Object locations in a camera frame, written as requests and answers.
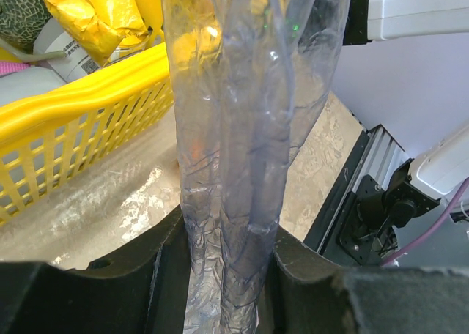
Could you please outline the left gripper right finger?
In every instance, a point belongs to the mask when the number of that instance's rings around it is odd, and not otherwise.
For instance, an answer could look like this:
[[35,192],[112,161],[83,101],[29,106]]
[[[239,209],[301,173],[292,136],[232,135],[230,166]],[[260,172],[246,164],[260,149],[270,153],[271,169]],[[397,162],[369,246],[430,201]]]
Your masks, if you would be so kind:
[[279,229],[259,333],[467,333],[468,270],[341,267]]

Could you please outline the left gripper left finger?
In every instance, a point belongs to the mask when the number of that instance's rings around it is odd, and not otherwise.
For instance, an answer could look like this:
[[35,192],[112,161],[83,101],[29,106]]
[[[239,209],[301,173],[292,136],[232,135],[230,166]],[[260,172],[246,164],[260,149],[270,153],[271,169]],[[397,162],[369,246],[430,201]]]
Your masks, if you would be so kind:
[[181,209],[85,270],[1,263],[2,333],[182,333],[191,256]]

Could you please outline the crushed clear plastic bottle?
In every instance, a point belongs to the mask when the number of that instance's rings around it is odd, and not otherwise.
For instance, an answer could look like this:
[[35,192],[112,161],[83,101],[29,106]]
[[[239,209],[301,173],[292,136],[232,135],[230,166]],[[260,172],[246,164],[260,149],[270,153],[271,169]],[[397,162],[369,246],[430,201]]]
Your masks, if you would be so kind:
[[180,207],[185,333],[254,333],[287,172],[336,70],[350,0],[161,0]]

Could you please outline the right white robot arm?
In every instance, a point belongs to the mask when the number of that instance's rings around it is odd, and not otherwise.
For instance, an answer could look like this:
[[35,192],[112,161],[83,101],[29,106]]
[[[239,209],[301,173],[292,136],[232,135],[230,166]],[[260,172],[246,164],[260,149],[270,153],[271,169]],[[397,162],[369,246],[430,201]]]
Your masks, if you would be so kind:
[[[343,44],[468,31],[468,0],[352,0]],[[405,226],[437,207],[468,177],[468,126],[394,171],[386,190],[357,198],[369,228]]]

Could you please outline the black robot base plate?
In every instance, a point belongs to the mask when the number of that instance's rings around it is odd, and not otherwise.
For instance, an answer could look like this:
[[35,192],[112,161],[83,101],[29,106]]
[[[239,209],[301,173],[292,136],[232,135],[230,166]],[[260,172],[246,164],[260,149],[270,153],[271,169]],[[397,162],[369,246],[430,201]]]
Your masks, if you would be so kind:
[[440,205],[440,200],[422,193],[411,184],[408,157],[382,188],[373,177],[362,178],[340,209],[342,224],[321,256],[339,265],[377,265],[398,248],[395,231],[413,218]]

